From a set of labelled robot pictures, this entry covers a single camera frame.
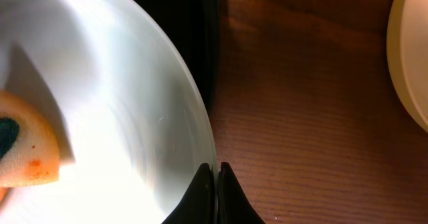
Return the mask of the mint green plate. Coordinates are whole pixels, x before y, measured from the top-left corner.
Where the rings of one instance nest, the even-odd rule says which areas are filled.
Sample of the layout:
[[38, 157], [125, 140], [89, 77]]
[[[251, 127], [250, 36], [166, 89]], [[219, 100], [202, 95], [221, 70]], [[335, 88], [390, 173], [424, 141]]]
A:
[[12, 189], [2, 223], [162, 223], [217, 166], [190, 71], [133, 0], [1, 0], [1, 87], [61, 152], [59, 180]]

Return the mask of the yellow green scrub sponge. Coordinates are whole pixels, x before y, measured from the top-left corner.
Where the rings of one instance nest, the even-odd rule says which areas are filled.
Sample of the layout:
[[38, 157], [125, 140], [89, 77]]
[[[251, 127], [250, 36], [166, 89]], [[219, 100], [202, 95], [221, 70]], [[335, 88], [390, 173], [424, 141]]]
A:
[[14, 187], [59, 179], [60, 150], [48, 121], [31, 105], [1, 91], [1, 198]]

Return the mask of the yellow plate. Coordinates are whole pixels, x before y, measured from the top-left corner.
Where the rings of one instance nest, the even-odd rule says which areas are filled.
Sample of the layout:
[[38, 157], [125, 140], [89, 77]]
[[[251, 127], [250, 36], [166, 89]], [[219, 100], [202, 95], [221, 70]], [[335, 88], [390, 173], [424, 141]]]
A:
[[387, 61], [395, 91], [413, 120], [427, 129], [427, 0], [393, 0]]

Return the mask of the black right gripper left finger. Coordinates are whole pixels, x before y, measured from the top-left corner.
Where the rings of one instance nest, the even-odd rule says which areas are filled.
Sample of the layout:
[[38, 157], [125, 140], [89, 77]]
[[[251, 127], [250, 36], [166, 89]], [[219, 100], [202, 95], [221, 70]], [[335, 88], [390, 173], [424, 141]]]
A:
[[163, 224], [213, 224], [215, 186], [207, 163], [199, 166], [183, 198]]

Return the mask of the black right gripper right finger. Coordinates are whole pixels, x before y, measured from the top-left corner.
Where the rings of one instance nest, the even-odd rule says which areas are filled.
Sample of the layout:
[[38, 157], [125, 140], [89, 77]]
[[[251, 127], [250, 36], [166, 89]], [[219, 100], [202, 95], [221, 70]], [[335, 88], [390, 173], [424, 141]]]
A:
[[218, 202], [219, 224], [265, 224], [245, 196], [228, 162], [221, 163]]

